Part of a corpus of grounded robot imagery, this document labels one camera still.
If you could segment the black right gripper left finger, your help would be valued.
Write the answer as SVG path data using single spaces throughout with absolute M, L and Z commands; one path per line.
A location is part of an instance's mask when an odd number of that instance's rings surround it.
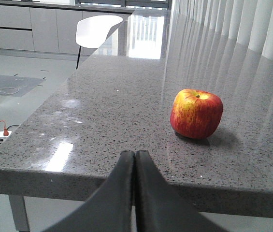
M 129 232 L 134 152 L 123 151 L 103 184 L 88 200 L 46 232 Z

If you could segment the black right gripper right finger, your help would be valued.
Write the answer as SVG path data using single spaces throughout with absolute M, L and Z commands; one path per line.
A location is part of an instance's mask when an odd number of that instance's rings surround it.
M 181 198 L 148 151 L 135 154 L 135 209 L 140 232 L 225 232 Z

